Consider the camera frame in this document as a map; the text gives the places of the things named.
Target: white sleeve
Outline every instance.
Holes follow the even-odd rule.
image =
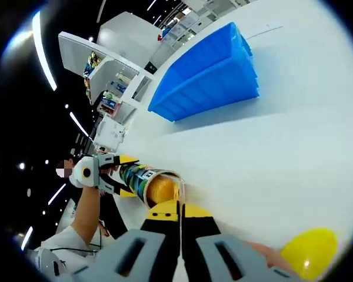
[[[73,229],[72,226],[68,226],[66,229],[58,234],[53,235],[49,239],[41,243],[41,247],[45,249],[58,249],[58,248],[70,248],[77,250],[89,250],[83,239]],[[70,250],[73,253],[79,254],[80,256],[86,256],[89,254],[85,251]]]
[[[84,186],[74,177],[73,173],[69,176],[69,181],[77,188],[83,188]]]

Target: blue plastic crate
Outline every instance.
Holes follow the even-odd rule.
[[[176,121],[259,96],[251,57],[237,26],[225,25],[170,66],[148,110]]]

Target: white table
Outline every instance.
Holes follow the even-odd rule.
[[[199,40],[234,21],[248,40],[258,99],[171,123],[147,112],[168,67]],[[187,201],[221,231],[281,248],[302,231],[329,227],[353,235],[353,45],[318,1],[259,0],[218,19],[177,50],[155,74],[119,152],[178,172]],[[126,224],[146,209],[120,199]]]

